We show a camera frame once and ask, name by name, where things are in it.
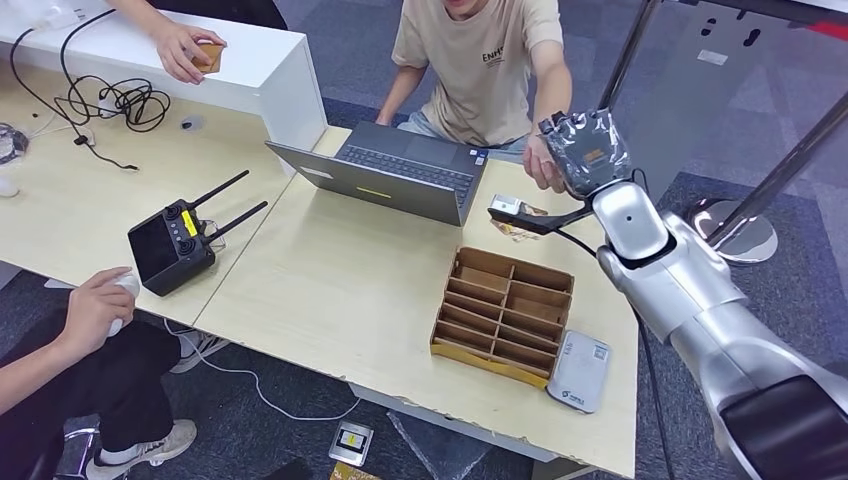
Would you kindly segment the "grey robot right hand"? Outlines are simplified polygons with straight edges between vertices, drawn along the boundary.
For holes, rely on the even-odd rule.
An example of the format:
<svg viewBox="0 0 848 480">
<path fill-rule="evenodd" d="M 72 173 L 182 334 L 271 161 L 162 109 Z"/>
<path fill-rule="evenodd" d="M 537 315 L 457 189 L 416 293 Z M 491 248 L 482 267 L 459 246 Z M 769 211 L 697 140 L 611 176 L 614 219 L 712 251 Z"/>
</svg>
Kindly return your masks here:
<svg viewBox="0 0 848 480">
<path fill-rule="evenodd" d="M 559 111 L 542 119 L 538 127 L 573 198 L 589 198 L 631 178 L 632 160 L 609 110 Z"/>
</svg>

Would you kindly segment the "person's left hand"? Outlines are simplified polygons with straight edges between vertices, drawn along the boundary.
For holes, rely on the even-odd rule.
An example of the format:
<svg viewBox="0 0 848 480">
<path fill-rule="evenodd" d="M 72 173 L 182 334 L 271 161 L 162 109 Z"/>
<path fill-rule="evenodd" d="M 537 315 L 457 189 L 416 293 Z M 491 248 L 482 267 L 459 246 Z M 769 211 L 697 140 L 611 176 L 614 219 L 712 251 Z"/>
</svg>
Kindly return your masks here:
<svg viewBox="0 0 848 480">
<path fill-rule="evenodd" d="M 562 173 L 541 138 L 535 135 L 527 137 L 522 161 L 525 173 L 540 190 L 550 189 L 558 194 L 565 192 Z"/>
<path fill-rule="evenodd" d="M 114 320 L 123 324 L 132 320 L 135 296 L 115 283 L 130 272 L 130 267 L 100 271 L 71 292 L 65 327 L 58 341 L 74 360 L 102 347 Z"/>
</svg>

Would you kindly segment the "person's right hand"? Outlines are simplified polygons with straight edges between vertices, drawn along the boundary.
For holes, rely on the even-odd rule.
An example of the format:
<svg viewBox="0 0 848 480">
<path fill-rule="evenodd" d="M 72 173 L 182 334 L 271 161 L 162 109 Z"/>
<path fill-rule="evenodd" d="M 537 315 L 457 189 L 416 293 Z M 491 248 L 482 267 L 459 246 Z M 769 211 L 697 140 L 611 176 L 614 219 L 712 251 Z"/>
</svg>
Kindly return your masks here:
<svg viewBox="0 0 848 480">
<path fill-rule="evenodd" d="M 151 33 L 164 69 L 183 83 L 199 84 L 203 73 L 193 64 L 195 59 L 211 64 L 210 57 L 200 48 L 201 43 L 226 46 L 215 32 L 166 19 Z"/>
</svg>

